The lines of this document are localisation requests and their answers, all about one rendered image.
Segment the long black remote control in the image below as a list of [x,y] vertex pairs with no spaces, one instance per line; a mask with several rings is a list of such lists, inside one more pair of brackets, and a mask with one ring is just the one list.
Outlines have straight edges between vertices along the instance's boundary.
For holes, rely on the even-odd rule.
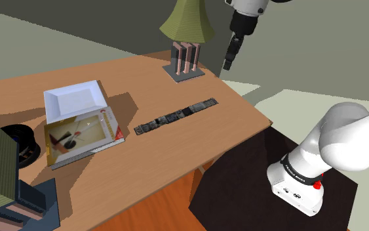
[[144,133],[148,133],[152,130],[155,130],[163,125],[167,125],[169,123],[173,123],[177,120],[188,117],[192,114],[205,110],[209,107],[215,106],[218,104],[218,101],[215,98],[209,98],[208,100],[204,100],[202,102],[198,102],[196,104],[190,105],[186,108],[182,108],[175,112],[162,115],[161,117],[155,118],[150,122],[141,124],[134,128],[134,132],[137,135],[142,135]]

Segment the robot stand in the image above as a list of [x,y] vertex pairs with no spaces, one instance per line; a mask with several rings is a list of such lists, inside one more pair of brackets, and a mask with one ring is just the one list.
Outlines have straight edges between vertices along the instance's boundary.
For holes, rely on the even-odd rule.
[[313,217],[272,193],[267,167],[296,146],[272,127],[240,143],[206,170],[189,210],[206,231],[347,231],[358,185],[339,171],[325,172]]

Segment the yellow cover book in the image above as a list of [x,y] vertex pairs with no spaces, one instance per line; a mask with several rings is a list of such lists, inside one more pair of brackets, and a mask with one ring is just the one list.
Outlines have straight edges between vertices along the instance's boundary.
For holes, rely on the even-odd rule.
[[110,107],[44,126],[47,165],[55,170],[125,141]]

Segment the white rectangular tray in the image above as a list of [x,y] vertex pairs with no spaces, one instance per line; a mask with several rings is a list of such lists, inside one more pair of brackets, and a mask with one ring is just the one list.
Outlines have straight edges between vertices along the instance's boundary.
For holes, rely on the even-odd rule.
[[107,107],[97,80],[44,91],[47,124]]

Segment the black round bowl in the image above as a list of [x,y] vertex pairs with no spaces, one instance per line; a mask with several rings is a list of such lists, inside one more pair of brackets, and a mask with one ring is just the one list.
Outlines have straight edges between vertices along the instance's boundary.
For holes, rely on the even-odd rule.
[[41,148],[36,143],[33,129],[27,125],[13,124],[1,128],[19,145],[19,168],[25,168],[34,163],[40,153]]

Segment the wooden desk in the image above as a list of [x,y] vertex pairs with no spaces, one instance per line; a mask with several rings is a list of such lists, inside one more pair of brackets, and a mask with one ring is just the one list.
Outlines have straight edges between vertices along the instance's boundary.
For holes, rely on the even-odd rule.
[[[270,126],[211,71],[181,83],[163,69],[168,51],[0,80],[0,126],[23,123],[44,145],[43,92],[97,80],[125,141],[52,170],[46,157],[22,169],[35,185],[55,179],[58,231],[89,231]],[[218,104],[142,135],[134,128],[190,105]]]

